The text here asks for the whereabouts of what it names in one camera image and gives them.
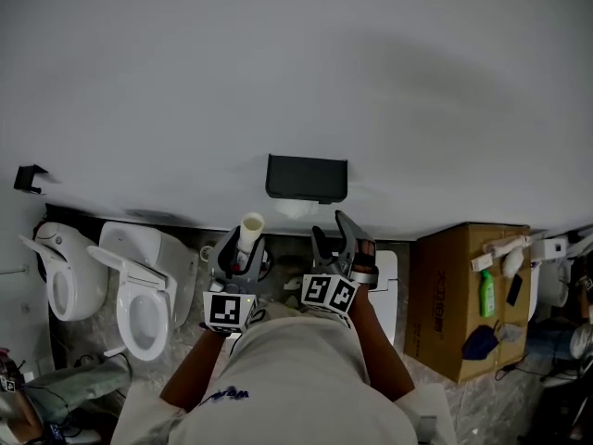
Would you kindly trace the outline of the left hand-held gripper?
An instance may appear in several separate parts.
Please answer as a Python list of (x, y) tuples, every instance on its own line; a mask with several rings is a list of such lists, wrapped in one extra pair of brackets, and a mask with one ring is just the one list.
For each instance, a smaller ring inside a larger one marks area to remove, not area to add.
[(235, 226), (217, 241), (208, 257), (210, 283), (203, 292), (204, 323), (215, 333), (245, 333), (265, 316), (259, 302), (259, 283), (267, 275), (261, 273), (265, 240), (260, 237), (249, 253), (240, 250), (238, 262), (239, 237), (240, 227)]

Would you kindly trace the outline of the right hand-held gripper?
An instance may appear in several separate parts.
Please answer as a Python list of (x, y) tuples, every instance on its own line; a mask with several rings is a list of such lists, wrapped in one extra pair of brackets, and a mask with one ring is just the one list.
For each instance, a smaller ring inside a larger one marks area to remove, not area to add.
[(375, 243), (372, 236), (343, 211), (337, 210), (334, 217), (342, 247), (335, 253), (324, 231), (312, 227), (313, 267), (311, 273), (303, 275), (301, 302), (314, 310), (347, 316), (360, 286), (369, 291), (377, 288), (379, 269), (375, 248), (372, 253), (357, 251), (359, 240)]

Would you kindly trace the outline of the person's right hand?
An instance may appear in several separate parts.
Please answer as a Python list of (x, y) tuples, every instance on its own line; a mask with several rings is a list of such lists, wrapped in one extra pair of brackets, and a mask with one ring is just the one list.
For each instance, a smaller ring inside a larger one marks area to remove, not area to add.
[(375, 258), (375, 243), (368, 239), (359, 240), (356, 264), (366, 269), (371, 269), (375, 266)]

